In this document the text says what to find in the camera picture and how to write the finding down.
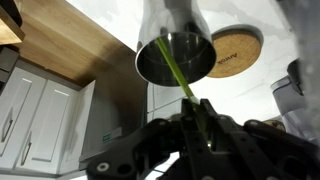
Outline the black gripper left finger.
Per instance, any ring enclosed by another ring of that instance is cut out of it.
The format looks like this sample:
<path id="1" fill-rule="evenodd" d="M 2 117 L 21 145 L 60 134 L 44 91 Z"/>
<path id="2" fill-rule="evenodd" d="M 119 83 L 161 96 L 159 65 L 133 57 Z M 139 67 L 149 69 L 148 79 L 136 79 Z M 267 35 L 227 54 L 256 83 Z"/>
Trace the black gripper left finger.
<path id="1" fill-rule="evenodd" d="M 206 135 L 200 129 L 199 120 L 207 121 L 209 112 L 214 112 L 207 99 L 201 99 L 197 115 L 188 100 L 182 102 L 181 127 L 190 165 L 192 180 L 218 180 L 214 169 L 213 155 L 208 147 Z"/>

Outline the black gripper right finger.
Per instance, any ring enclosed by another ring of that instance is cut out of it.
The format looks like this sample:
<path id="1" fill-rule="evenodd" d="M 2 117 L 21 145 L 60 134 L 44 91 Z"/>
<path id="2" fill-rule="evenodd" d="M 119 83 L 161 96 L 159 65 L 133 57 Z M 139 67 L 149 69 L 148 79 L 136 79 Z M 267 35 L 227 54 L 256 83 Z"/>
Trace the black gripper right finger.
<path id="1" fill-rule="evenodd" d="M 213 143 L 216 180 L 267 180 L 277 170 L 256 140 L 232 118 L 218 114 L 207 99 L 200 100 L 206 116 L 208 139 Z"/>

